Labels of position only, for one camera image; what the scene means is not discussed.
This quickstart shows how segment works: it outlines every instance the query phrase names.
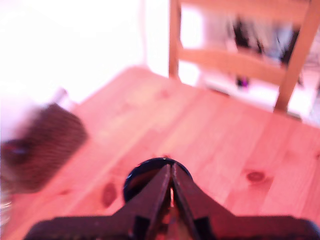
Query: chair backrest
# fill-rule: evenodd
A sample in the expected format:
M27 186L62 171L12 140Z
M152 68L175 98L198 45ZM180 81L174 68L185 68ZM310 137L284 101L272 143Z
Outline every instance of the chair backrest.
M291 22L299 35L287 66L270 64L245 49L228 52L216 48L189 49L180 41L181 7L189 5L213 13L273 22ZM287 111L299 74L320 24L320 0L170 0L169 76L178 77L179 60L223 72L257 78L279 86L275 109Z

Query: brown brush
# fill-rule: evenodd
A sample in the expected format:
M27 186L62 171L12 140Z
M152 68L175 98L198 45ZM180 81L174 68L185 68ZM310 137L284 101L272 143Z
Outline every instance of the brown brush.
M86 140L80 119L57 104L66 95L59 92L22 139L3 145L2 159L16 191L39 191Z

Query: white wall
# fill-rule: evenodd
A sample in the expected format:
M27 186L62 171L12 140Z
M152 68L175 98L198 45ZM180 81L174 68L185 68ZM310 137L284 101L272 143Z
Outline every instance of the white wall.
M80 103L144 63L142 0L0 1L1 141L59 87Z

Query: table top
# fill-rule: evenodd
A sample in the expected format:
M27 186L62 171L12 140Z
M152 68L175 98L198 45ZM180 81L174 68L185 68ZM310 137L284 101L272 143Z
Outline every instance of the table top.
M86 143L45 186L16 194L3 239L57 216L111 215L139 163L169 156L236 215L292 215L320 225L320 129L227 95L133 67L74 113Z

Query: chair leg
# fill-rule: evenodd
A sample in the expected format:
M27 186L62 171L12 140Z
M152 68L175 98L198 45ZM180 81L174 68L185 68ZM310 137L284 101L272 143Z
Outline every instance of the chair leg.
M279 96L275 109L287 111L290 97L299 79L300 72L306 62L310 47L313 43L320 23L320 0L312 0L300 28L288 68L282 84L279 87Z
M178 47L180 44L181 5L179 0L170 0L170 37L169 37L169 77L179 79Z

